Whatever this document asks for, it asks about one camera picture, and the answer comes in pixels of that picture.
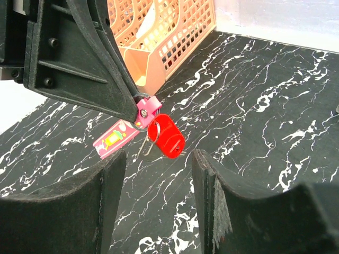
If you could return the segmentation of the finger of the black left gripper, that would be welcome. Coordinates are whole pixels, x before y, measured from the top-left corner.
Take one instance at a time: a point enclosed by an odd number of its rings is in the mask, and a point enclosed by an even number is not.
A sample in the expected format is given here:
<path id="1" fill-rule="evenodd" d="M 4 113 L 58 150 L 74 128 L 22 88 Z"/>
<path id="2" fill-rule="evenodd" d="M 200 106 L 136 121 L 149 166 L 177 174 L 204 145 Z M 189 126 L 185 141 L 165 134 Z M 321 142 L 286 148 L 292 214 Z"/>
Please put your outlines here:
<path id="1" fill-rule="evenodd" d="M 38 1 L 28 22 L 24 87 L 134 122 L 138 90 L 110 28 L 106 1 Z"/>

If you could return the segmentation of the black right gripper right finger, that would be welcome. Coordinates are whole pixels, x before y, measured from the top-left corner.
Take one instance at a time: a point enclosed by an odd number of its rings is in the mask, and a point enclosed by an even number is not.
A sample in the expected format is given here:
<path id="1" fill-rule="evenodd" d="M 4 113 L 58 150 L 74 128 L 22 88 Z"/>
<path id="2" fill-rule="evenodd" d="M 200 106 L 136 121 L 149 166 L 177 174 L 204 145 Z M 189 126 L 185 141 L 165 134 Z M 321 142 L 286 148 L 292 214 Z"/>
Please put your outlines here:
<path id="1" fill-rule="evenodd" d="M 203 253 L 338 253 L 338 184 L 276 193 L 192 152 Z"/>

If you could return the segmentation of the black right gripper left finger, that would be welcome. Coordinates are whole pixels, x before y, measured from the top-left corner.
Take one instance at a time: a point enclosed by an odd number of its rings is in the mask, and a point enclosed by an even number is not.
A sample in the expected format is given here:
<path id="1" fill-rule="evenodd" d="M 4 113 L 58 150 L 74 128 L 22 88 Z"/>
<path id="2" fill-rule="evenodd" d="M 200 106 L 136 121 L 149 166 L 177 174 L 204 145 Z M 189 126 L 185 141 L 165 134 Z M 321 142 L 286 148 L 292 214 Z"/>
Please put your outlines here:
<path id="1" fill-rule="evenodd" d="M 108 253 L 125 172 L 119 150 L 57 183 L 1 198 L 1 253 Z"/>

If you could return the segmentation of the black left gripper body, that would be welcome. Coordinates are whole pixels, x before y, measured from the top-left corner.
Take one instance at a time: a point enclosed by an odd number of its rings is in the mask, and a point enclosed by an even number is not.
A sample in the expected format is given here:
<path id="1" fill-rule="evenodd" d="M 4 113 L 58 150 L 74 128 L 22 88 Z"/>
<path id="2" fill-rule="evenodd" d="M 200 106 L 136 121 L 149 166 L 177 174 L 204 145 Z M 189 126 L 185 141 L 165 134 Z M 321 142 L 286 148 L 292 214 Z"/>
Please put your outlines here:
<path id="1" fill-rule="evenodd" d="M 34 20 L 34 1 L 1 1 L 1 81 L 23 83 L 29 20 Z"/>

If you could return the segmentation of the silver metal keyring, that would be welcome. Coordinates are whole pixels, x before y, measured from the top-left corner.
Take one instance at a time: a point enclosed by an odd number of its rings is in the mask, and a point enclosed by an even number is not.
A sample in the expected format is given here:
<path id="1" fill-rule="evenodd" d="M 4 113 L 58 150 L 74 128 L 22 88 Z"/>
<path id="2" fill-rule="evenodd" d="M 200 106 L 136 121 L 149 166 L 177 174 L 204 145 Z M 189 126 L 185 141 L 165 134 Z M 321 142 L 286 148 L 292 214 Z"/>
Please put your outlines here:
<path id="1" fill-rule="evenodd" d="M 156 96 L 146 93 L 138 93 L 133 98 L 140 101 L 136 103 L 138 113 L 132 126 L 139 132 L 146 132 L 151 121 L 160 113 L 162 103 Z"/>

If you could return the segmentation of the pink strap keychain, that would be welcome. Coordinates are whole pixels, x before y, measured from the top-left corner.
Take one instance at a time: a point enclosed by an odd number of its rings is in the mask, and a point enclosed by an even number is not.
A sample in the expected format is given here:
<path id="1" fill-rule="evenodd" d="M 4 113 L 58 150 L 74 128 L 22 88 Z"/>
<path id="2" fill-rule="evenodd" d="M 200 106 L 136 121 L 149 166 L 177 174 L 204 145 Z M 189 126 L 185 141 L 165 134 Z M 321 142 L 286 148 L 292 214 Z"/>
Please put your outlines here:
<path id="1" fill-rule="evenodd" d="M 104 159 L 122 148 L 139 133 L 133 128 L 132 123 L 119 120 L 93 143 L 93 147 L 100 158 Z"/>

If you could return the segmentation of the red key tag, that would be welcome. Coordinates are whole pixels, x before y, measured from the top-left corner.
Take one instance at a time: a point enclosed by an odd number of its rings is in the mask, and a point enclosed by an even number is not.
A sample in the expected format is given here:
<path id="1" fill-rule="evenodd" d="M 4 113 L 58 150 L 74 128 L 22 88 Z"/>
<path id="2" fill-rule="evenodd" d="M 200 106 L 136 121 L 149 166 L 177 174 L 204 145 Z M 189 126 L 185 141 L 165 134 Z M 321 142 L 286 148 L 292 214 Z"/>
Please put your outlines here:
<path id="1" fill-rule="evenodd" d="M 167 114 L 159 114 L 150 122 L 148 138 L 167 157 L 178 157 L 185 148 L 185 137 Z"/>

